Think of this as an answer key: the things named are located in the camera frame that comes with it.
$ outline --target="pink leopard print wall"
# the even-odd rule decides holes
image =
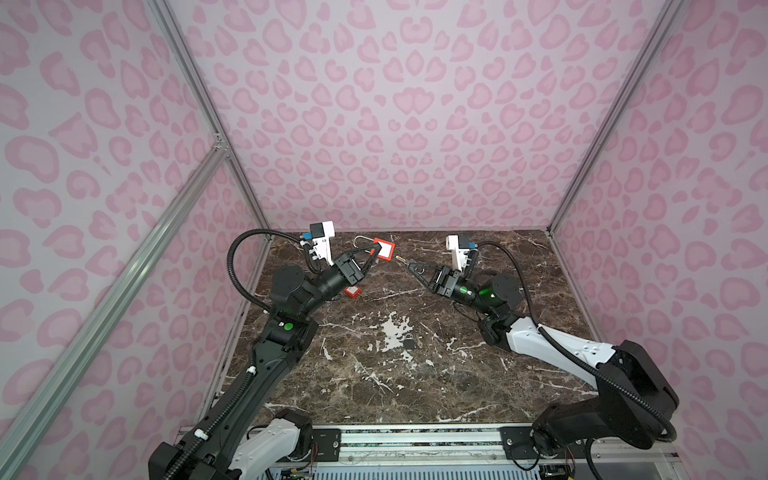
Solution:
[[[680,395],[692,480],[768,471],[768,4],[694,0],[557,242]]]
[[[0,436],[212,144],[147,13],[0,3]]]
[[[543,227],[661,0],[172,0],[273,227]]]
[[[155,447],[197,420],[241,302],[225,256],[255,227],[222,165],[20,478],[147,477]],[[243,279],[259,241],[237,252]]]

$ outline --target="cable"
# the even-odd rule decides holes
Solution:
[[[464,267],[464,273],[462,274],[467,280],[472,276],[472,271],[475,269],[475,265],[477,265],[479,256],[480,252],[475,248],[467,253],[467,265]]]
[[[307,457],[310,456],[311,453],[312,453],[312,444],[310,443],[310,449],[306,451],[306,453],[302,458],[291,458],[288,455],[286,455],[286,458],[288,458],[291,462],[303,462],[304,460],[306,460]],[[307,466],[309,466],[309,463],[304,465],[302,469],[306,468]]]
[[[571,477],[576,477],[576,457],[574,456],[574,453],[571,451],[571,447],[566,446],[565,451],[563,452],[565,456],[565,466],[568,466],[568,456],[571,456],[572,465],[571,466]]]
[[[515,447],[516,447],[516,446],[517,446],[517,447],[519,447],[520,445],[527,445],[527,444],[526,444],[526,443],[524,443],[524,442],[513,443],[513,444],[510,446],[510,451],[511,451],[511,452],[514,452],[514,451],[515,451]],[[531,470],[533,470],[534,468],[536,468],[536,465],[538,465],[538,461],[539,461],[539,460],[541,460],[541,453],[539,453],[539,451],[538,451],[538,450],[536,450],[536,448],[534,448],[534,450],[536,451],[536,460],[533,462],[533,465],[529,465],[529,466],[527,466],[527,467],[523,468],[523,467],[522,467],[522,466],[521,466],[521,465],[518,463],[518,461],[517,461],[517,460],[515,460],[515,457],[514,457],[514,456],[512,456],[512,455],[510,455],[510,456],[512,457],[512,463],[514,463],[514,464],[515,464],[515,466],[516,466],[517,468],[521,469],[523,472],[530,472]]]
[[[259,425],[252,425],[247,432],[245,432],[245,439],[250,440],[250,433],[255,429],[265,429],[268,427],[269,424],[266,423],[260,423]]]
[[[456,311],[456,313],[458,313],[459,315],[461,315],[461,316],[465,317],[466,319],[469,319],[469,320],[471,320],[472,322],[479,322],[479,321],[481,320],[481,318],[479,317],[479,315],[478,315],[478,318],[472,318],[472,317],[470,317],[469,315],[467,315],[466,313],[464,313],[464,312],[462,312],[461,310],[459,310],[459,309],[458,309],[458,304],[457,304],[456,302],[451,302],[451,304],[453,305],[453,309]]]
[[[314,274],[318,274],[323,271],[323,269],[316,263],[316,260],[312,260],[312,253],[310,251],[310,244],[309,242],[304,242],[304,245],[302,245],[302,248],[304,249],[304,262],[306,263],[306,268],[310,269],[310,272]]]
[[[648,412],[654,419],[661,424],[661,426],[664,427],[665,430],[667,430],[667,433],[663,433],[659,435],[656,440],[659,442],[673,442],[677,438],[677,430],[674,428],[674,425],[672,425],[672,422],[667,419],[664,415],[661,414],[656,408],[651,405],[650,403],[646,402],[645,399],[643,399],[640,396],[635,395],[633,392],[627,390],[623,386],[617,384],[613,379],[608,377],[607,375],[603,374],[603,372],[599,371],[598,369],[594,368],[593,366],[586,363],[584,360],[576,357],[573,353],[569,352],[565,347],[563,347],[560,343],[557,342],[557,340],[553,339],[546,329],[544,329],[542,326],[539,326],[538,324],[538,316],[536,315],[536,312],[533,308],[533,301],[531,300],[531,293],[528,291],[528,284],[525,282],[525,278],[523,277],[522,269],[520,268],[520,265],[518,264],[517,260],[512,256],[512,254],[507,250],[507,248],[504,245],[501,245],[500,243],[493,242],[490,240],[486,240],[484,242],[478,243],[478,247],[482,247],[484,245],[492,245],[494,247],[497,247],[502,252],[504,252],[507,257],[512,261],[512,264],[515,266],[515,270],[518,272],[518,278],[520,279],[520,284],[523,288],[523,294],[525,295],[525,302],[528,303],[528,310],[531,315],[531,321],[538,329],[541,336],[543,336],[547,342],[549,342],[550,345],[552,345],[557,351],[559,351],[565,358],[571,360],[573,363],[575,363],[577,366],[585,370],[590,375],[594,376],[595,379],[598,379],[605,384],[609,385],[611,388],[617,390],[621,395],[625,396],[637,406]]]
[[[589,466],[589,469],[592,472],[594,479],[603,480],[603,477],[601,477],[600,473],[598,472],[598,467],[594,466],[594,460],[592,459],[593,443],[594,443],[594,439],[588,439],[587,442],[584,443],[584,456],[587,457],[587,465]]]
[[[264,309],[264,310],[270,310],[272,307],[269,306],[267,303],[262,302],[261,300],[257,299],[254,295],[252,295],[248,290],[245,289],[242,283],[237,279],[237,275],[235,274],[235,252],[237,252],[237,248],[240,246],[240,244],[248,237],[252,237],[253,235],[274,235],[275,237],[282,237],[287,240],[290,240],[294,243],[301,244],[302,240],[300,238],[296,238],[293,235],[289,235],[288,233],[281,232],[279,230],[271,230],[269,228],[256,228],[254,230],[248,230],[246,232],[242,232],[240,235],[237,236],[237,238],[232,242],[230,245],[230,250],[227,252],[227,273],[230,276],[230,280],[232,281],[232,284],[235,286],[235,289],[245,297],[246,300],[251,302],[253,305],[257,305],[258,307]],[[314,264],[312,261],[312,257],[310,256],[310,248],[307,243],[304,243],[303,245],[304,250],[304,261],[306,262],[307,268],[310,269],[310,272],[312,273],[320,273],[320,268]]]
[[[367,275],[368,271],[371,270],[371,267],[373,266],[373,262],[379,259],[379,252],[382,251],[382,244],[379,242],[376,242],[370,248],[371,248],[371,253],[368,259],[360,267],[360,271],[362,272],[363,275]],[[365,250],[364,248],[354,250],[353,252],[357,252],[360,250],[367,252],[367,250]]]
[[[317,454],[320,452],[320,445],[317,443],[313,443],[311,445],[312,448],[312,459],[310,460],[310,478],[315,476],[315,473],[317,473],[317,465],[315,465],[315,459],[317,458]],[[315,465],[315,472],[312,472],[312,465]]]

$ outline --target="metal corner bracket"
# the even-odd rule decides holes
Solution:
[[[255,216],[257,223],[262,228],[269,228],[269,223],[267,222],[264,212],[259,205],[259,201],[256,198],[256,194],[253,192],[253,188],[248,181],[243,165],[237,158],[234,149],[231,147],[232,142],[227,136],[227,131],[224,128],[219,114],[216,112],[214,101],[205,87],[200,72],[197,70],[191,50],[184,40],[184,34],[181,32],[181,26],[176,19],[174,10],[170,7],[167,0],[145,1],[152,11],[155,20],[157,20],[157,25],[163,32],[163,36],[168,42],[168,46],[174,54],[181,72],[184,74],[184,78],[190,86],[192,95],[197,100],[197,104],[200,105],[200,112],[208,123],[211,133],[216,138],[214,147],[218,147],[227,152],[227,162],[232,167],[235,179],[237,180],[237,186],[246,198],[248,207]]]
[[[0,442],[0,479],[24,468],[225,158],[211,148]]]

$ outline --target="dark brown marble surface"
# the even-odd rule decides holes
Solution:
[[[392,241],[395,254],[406,259],[451,264],[445,232],[361,234]],[[516,256],[540,321],[591,338],[543,232],[468,235],[473,241],[497,240]],[[332,238],[333,255],[351,249],[354,237],[341,233]],[[266,297],[273,272],[285,263],[303,265],[303,257],[296,246],[278,239],[258,295]],[[514,273],[504,254],[492,247],[482,249],[473,277],[483,270]],[[448,299],[422,288],[394,258],[380,260],[359,286],[364,296],[343,296],[317,310],[314,318],[321,327],[312,346],[255,421],[268,421],[271,413],[290,406],[308,412],[316,425],[530,422],[550,402],[593,395],[589,385],[546,363],[485,345],[475,322],[459,315]],[[525,302],[517,308],[526,309]],[[261,310],[250,311],[229,376],[244,367],[246,346],[265,321]],[[403,349],[394,332],[412,335],[416,348]]]

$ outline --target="metal clip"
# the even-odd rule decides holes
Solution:
[[[358,235],[357,237],[355,237],[355,240],[352,240],[352,246],[353,247],[358,248],[357,247],[357,239],[359,239],[359,238],[364,238],[365,240],[368,240],[370,243],[374,242],[373,238],[368,238],[368,237],[364,237],[363,235]]]
[[[406,266],[406,268],[408,268],[408,265],[410,265],[413,262],[413,260],[406,260],[405,258],[401,257],[400,255],[396,256],[395,258],[397,260],[400,260],[402,262],[402,264]],[[419,275],[422,275],[424,273],[424,268],[422,267],[419,270],[421,270],[421,271],[420,272],[416,272],[416,273],[418,273]]]

